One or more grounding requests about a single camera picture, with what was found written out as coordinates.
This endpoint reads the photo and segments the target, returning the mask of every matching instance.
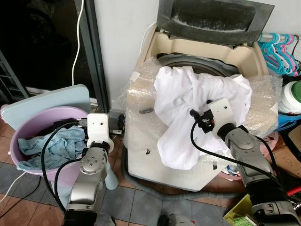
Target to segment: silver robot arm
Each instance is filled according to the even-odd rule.
[[[87,132],[89,148],[79,164],[80,172],[71,190],[64,226],[93,226],[101,205],[103,182],[111,190],[118,186],[108,162],[108,153],[114,148],[109,137],[109,116],[89,114]]]
[[[190,112],[198,126],[205,133],[211,131],[216,138],[221,138],[234,159],[253,165],[274,177],[271,165],[260,152],[258,139],[236,127],[228,100],[223,98],[211,102],[208,107],[209,110],[202,115],[194,110]],[[249,167],[238,165],[238,169],[250,194],[254,216],[262,225],[301,225],[293,205],[279,183]]]

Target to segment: washing machine drum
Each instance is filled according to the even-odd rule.
[[[229,77],[240,74],[237,67],[225,64],[223,61],[186,54],[160,54],[158,61],[163,66],[184,67],[191,66],[194,73],[208,73],[211,75]]]

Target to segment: wall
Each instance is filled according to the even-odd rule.
[[[301,35],[300,0],[256,0],[275,5],[264,32]],[[159,0],[95,0],[111,109],[134,70],[145,30],[156,21]],[[301,45],[296,54],[301,59]]]

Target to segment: clothes hanger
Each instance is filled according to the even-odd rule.
[[[275,44],[280,42],[280,35],[271,33],[273,36],[270,42],[259,42],[259,46],[262,50],[263,56],[266,60],[267,66],[276,72],[277,74],[286,74],[286,70],[289,68],[288,62],[280,56],[274,47]]]
[[[295,43],[295,46],[293,48],[293,51],[292,51],[292,57],[294,58],[294,60],[297,62],[297,66],[298,66],[298,70],[297,70],[297,73],[298,73],[298,76],[301,75],[301,61],[300,60],[297,60],[294,56],[294,53],[295,53],[295,50],[296,50],[296,47],[300,41],[300,37],[297,35],[297,34],[294,34],[294,37],[297,39],[296,43]]]
[[[282,34],[285,37],[283,42],[279,42],[275,45],[276,52],[282,56],[286,62],[289,63],[289,67],[286,68],[286,74],[290,76],[295,76],[295,71],[297,68],[297,62],[294,61],[294,58],[286,50],[286,46],[290,45],[294,41],[294,36],[291,34]]]

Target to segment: blue container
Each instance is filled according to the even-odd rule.
[[[275,131],[282,131],[288,129],[297,124],[297,121],[301,119],[301,114],[299,115],[278,115],[279,126]]]

